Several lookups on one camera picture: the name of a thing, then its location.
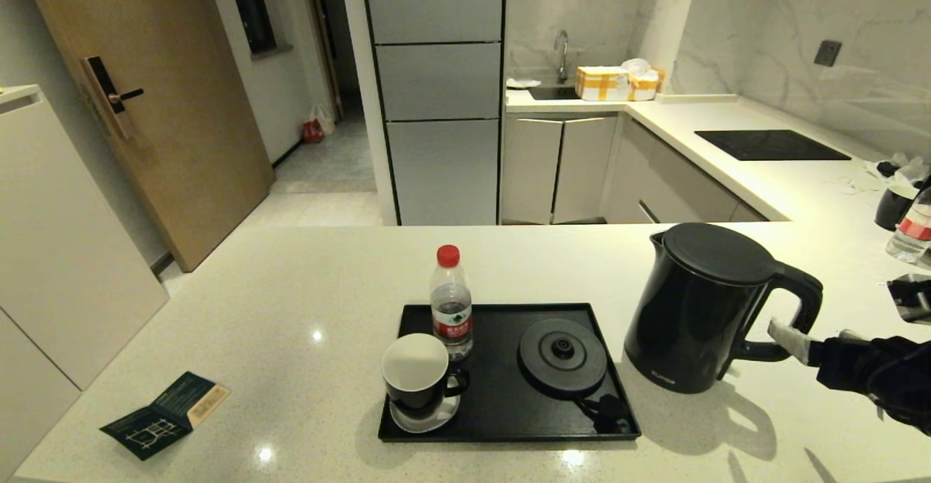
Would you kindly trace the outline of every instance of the tiled floor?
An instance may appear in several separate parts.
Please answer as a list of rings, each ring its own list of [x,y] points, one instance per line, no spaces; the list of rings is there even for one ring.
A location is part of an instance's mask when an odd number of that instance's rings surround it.
[[[271,193],[236,228],[372,227],[382,225],[375,172],[360,105],[349,105],[336,132],[301,145],[275,170]],[[172,263],[159,281],[174,297],[192,274]]]

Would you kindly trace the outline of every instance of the electric kettle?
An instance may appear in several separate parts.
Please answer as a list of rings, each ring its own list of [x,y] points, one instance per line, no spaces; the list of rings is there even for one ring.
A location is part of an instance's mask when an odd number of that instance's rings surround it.
[[[808,333],[818,317],[821,283],[745,235],[682,223],[650,240],[656,260],[624,348],[641,374],[666,389],[697,394],[721,380],[732,360],[788,358],[778,344],[744,338],[775,288],[802,301],[792,327]]]

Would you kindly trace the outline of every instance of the saucer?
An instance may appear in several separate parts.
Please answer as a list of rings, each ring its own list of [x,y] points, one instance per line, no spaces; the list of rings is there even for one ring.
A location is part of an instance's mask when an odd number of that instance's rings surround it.
[[[452,416],[456,415],[456,410],[459,410],[460,397],[461,396],[453,396],[444,398],[433,414],[420,419],[405,415],[398,410],[398,407],[395,407],[393,403],[388,403],[388,406],[391,409],[391,419],[395,421],[399,429],[410,434],[423,434],[445,426],[447,421],[451,420]]]

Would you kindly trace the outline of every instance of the cup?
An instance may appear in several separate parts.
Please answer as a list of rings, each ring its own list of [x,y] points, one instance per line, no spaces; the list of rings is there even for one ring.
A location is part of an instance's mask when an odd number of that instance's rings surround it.
[[[879,206],[876,207],[875,221],[877,225],[885,228],[887,231],[894,231],[895,225],[905,217],[911,202],[917,195],[915,187],[906,187],[905,185],[889,185],[889,188],[882,194]]]
[[[446,347],[430,334],[408,334],[392,343],[382,357],[382,378],[391,403],[416,420],[431,416],[444,397],[468,389],[468,372],[451,370]],[[449,386],[449,378],[458,386]]]

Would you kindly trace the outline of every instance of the black tray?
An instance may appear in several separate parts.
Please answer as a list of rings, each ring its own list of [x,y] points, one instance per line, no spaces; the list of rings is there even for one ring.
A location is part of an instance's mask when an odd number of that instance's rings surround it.
[[[519,371],[518,344],[523,332],[538,321],[562,318],[582,324],[604,344],[598,321],[587,303],[548,305],[475,305],[472,307],[474,348],[459,362],[469,371],[468,390],[456,415],[433,432],[410,434],[391,419],[388,398],[382,408],[378,437],[385,442],[492,442],[561,440],[632,440],[641,436],[637,420],[626,416],[629,432],[595,431],[592,420],[572,401],[558,400],[536,391]],[[407,305],[401,315],[398,336],[431,333],[429,305]],[[603,394],[617,396],[628,409],[618,371],[608,354],[608,373],[588,399]]]

